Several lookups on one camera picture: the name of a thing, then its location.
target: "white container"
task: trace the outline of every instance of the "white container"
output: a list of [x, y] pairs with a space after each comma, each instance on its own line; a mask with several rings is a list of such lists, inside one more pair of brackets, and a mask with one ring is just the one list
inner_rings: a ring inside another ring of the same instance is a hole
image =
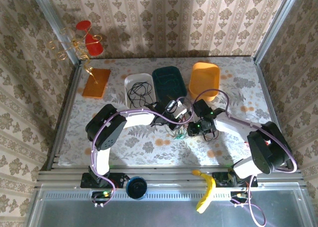
[[156, 94], [155, 94], [155, 86], [154, 86], [154, 81], [153, 81], [153, 77], [150, 75], [150, 74], [147, 74], [147, 73], [141, 73], [141, 74], [133, 74], [133, 75], [130, 75], [130, 76], [127, 76], [125, 78], [125, 81], [124, 81], [124, 88], [125, 88], [125, 102], [126, 102], [126, 106], [130, 109], [135, 109], [135, 108], [140, 108], [140, 107], [143, 107], [144, 103], [143, 101], [141, 101], [141, 105], [139, 105], [139, 101], [136, 100], [134, 102], [134, 105], [131, 104], [131, 101], [130, 99], [128, 98], [128, 95], [127, 95], [127, 92], [133, 87], [133, 85], [137, 82], [148, 82], [151, 86], [152, 86], [152, 89], [149, 93], [149, 95], [145, 95], [144, 98], [145, 98], [145, 101], [146, 101], [146, 104], [151, 104], [153, 102], [156, 102]]

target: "banana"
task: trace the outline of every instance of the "banana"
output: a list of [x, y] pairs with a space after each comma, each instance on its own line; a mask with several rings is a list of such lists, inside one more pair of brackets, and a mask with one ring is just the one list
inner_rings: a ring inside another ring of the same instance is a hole
[[213, 191], [216, 188], [216, 183], [212, 176], [209, 176], [205, 173], [201, 173], [201, 171], [199, 170], [193, 170], [192, 174], [203, 177], [208, 185], [207, 192], [197, 204], [197, 212], [202, 214], [208, 208], [211, 201], [213, 201]]

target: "orange dot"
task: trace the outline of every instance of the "orange dot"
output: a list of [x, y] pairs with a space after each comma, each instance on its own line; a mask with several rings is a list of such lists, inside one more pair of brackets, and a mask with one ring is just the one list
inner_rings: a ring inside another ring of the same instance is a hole
[[162, 139], [157, 139], [156, 142], [155, 142], [155, 144], [156, 144], [157, 146], [162, 146], [162, 145], [163, 145], [163, 140], [162, 140]]
[[242, 112], [247, 112], [247, 111], [248, 111], [248, 108], [247, 108], [246, 106], [242, 106], [242, 107], [240, 108], [240, 110], [241, 110]]
[[217, 150], [217, 151], [215, 152], [215, 154], [216, 154], [217, 156], [221, 156], [221, 155], [222, 155], [222, 151], [221, 151], [221, 150]]
[[90, 153], [91, 153], [91, 148], [86, 148], [85, 151], [84, 151], [84, 153], [85, 153], [86, 155], [90, 155]]
[[212, 150], [208, 150], [207, 151], [207, 155], [208, 155], [209, 158], [214, 158], [215, 157], [215, 154], [214, 154], [214, 152]]

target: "black cable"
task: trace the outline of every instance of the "black cable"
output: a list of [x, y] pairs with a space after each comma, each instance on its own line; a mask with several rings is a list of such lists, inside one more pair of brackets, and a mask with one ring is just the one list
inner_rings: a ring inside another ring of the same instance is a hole
[[[140, 108], [145, 106], [146, 104], [153, 104], [153, 98], [151, 97], [151, 91], [153, 86], [149, 84], [147, 81], [144, 82], [136, 82], [133, 84], [130, 90], [126, 89], [127, 97], [130, 100], [130, 107], [133, 105], [135, 108]], [[151, 103], [146, 101], [146, 97], [149, 96], [151, 99]], [[139, 107], [135, 106], [135, 101], [139, 102]]]

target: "orange plate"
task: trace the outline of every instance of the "orange plate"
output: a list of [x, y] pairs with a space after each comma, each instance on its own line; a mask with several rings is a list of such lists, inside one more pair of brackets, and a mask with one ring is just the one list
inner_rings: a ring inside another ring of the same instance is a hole
[[92, 74], [94, 75], [98, 84], [95, 83], [95, 80], [92, 76], [89, 76], [82, 96], [86, 98], [101, 99], [105, 93], [105, 87], [108, 82], [110, 70], [93, 69]]
[[[189, 91], [191, 97], [195, 99], [198, 94], [207, 89], [219, 89], [220, 87], [220, 68], [211, 63], [198, 62], [192, 68]], [[205, 101], [212, 101], [218, 91], [208, 91], [200, 96]]]

